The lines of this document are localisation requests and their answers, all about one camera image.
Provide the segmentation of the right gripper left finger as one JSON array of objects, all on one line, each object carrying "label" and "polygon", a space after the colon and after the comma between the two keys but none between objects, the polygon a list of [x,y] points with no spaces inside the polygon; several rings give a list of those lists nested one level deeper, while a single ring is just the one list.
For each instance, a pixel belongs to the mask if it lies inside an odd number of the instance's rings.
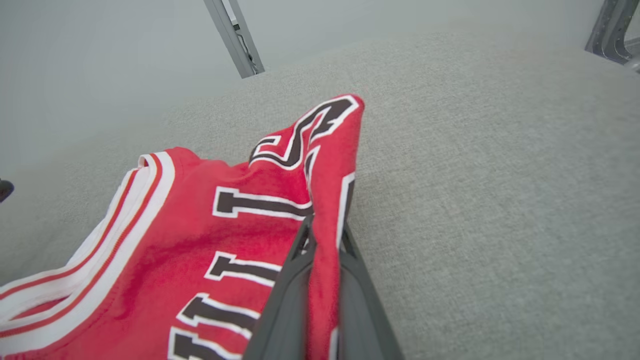
[{"label": "right gripper left finger", "polygon": [[244,360],[304,360],[308,288],[316,240],[314,217],[300,225],[263,312],[243,355]]}]

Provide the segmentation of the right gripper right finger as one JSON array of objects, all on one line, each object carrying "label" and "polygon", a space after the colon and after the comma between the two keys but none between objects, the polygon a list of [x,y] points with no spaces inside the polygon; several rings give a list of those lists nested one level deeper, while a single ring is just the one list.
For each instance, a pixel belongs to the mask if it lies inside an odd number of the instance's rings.
[{"label": "right gripper right finger", "polygon": [[339,360],[402,360],[402,349],[349,225],[343,229],[339,260]]}]

